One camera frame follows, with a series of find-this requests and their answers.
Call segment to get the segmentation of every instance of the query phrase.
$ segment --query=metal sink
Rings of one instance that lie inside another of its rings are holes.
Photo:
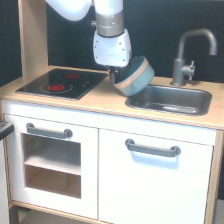
[[[125,103],[136,109],[201,116],[208,113],[211,99],[212,95],[202,90],[148,85]]]

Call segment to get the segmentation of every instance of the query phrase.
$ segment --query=stovetop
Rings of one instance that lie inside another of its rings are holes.
[[[106,73],[53,69],[16,93],[79,100],[106,77]]]

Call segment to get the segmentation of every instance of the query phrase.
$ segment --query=red burner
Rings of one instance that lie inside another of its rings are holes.
[[[51,91],[61,91],[63,90],[65,87],[63,85],[51,85],[48,86],[48,89]]]
[[[68,74],[65,76],[67,79],[79,79],[80,75],[79,74]]]

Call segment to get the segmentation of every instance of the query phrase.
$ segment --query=floor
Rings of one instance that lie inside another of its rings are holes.
[[[224,224],[224,201],[217,200],[214,224]]]
[[[79,221],[58,217],[26,208],[19,208],[20,224],[84,224]],[[224,224],[224,200],[217,200],[213,224]]]

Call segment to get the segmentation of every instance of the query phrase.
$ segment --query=metal handle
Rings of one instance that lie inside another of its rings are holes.
[[[149,148],[147,146],[135,145],[135,142],[132,139],[127,139],[125,141],[125,145],[130,151],[147,153],[157,156],[175,157],[176,155],[179,155],[181,153],[181,150],[178,146],[173,146],[170,150]]]
[[[69,129],[64,130],[64,132],[57,132],[57,131],[49,131],[45,129],[35,128],[33,124],[28,123],[26,125],[27,132],[34,135],[42,135],[46,137],[52,138],[59,138],[59,139],[66,139],[72,137],[72,131]]]

